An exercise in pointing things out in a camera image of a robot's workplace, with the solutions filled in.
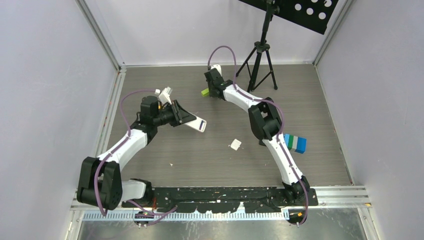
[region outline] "striped box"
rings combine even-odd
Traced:
[[[289,150],[303,154],[306,151],[306,138],[284,134],[284,142]]]

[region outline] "tripod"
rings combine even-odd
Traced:
[[[236,77],[239,76],[239,73],[242,71],[242,69],[247,66],[247,70],[249,72],[249,86],[247,87],[247,92],[254,91],[261,83],[269,76],[272,76],[272,81],[274,83],[274,89],[277,90],[278,86],[276,83],[276,77],[274,76],[274,70],[273,70],[273,64],[271,63],[271,57],[270,57],[270,45],[267,44],[267,32],[268,27],[270,26],[270,22],[273,19],[273,15],[277,14],[279,12],[279,7],[272,4],[272,1],[266,1],[266,14],[265,14],[265,21],[263,22],[262,27],[262,36],[260,38],[260,41],[257,41],[254,43],[254,48],[250,52],[249,56],[246,58],[246,60],[243,62],[243,65],[241,65],[240,69],[236,73]],[[248,61],[252,57],[253,53],[256,51],[256,60],[254,61],[253,71],[251,73],[251,70],[249,68]],[[268,74],[256,85],[256,78],[258,77],[258,71],[259,71],[259,64],[261,63],[262,53],[266,53],[266,58],[268,58],[268,64],[269,64],[269,72]]]

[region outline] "gray wood surface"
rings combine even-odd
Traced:
[[[262,65],[259,77],[268,66]],[[172,99],[183,108],[207,121],[204,133],[187,126],[161,126],[153,141],[126,165],[122,178],[145,179],[154,186],[280,186],[281,177],[268,149],[258,145],[248,115],[232,103],[202,97],[207,87],[203,66],[129,68],[121,96],[142,88],[171,87]],[[223,66],[223,76],[230,79],[234,67]],[[304,154],[292,156],[311,186],[349,185],[345,160],[328,112],[321,85],[312,65],[275,65],[278,90],[271,76],[253,92],[258,97],[271,97],[284,111],[284,133],[304,137]],[[237,78],[246,89],[247,69]],[[127,98],[123,110],[132,123],[145,94]],[[126,126],[116,114],[109,147],[122,138]],[[229,147],[234,139],[241,141],[235,151]]]

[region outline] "white wall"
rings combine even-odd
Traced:
[[[424,236],[424,2],[357,0],[318,65],[383,239]]]
[[[220,45],[233,48],[237,61],[243,62],[260,40],[265,18],[264,11],[238,0],[87,2],[115,55],[127,65],[204,64]],[[344,2],[339,0],[329,26]],[[280,64],[311,63],[324,39],[279,17],[274,17],[267,35],[271,58]],[[231,54],[222,52],[213,60],[231,63]]]
[[[60,239],[116,75],[76,2],[0,3],[0,239]]]

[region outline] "yellow-green block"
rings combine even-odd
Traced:
[[[209,96],[209,88],[206,88],[205,90],[201,91],[201,96],[202,96],[202,97],[207,97],[207,96]]]

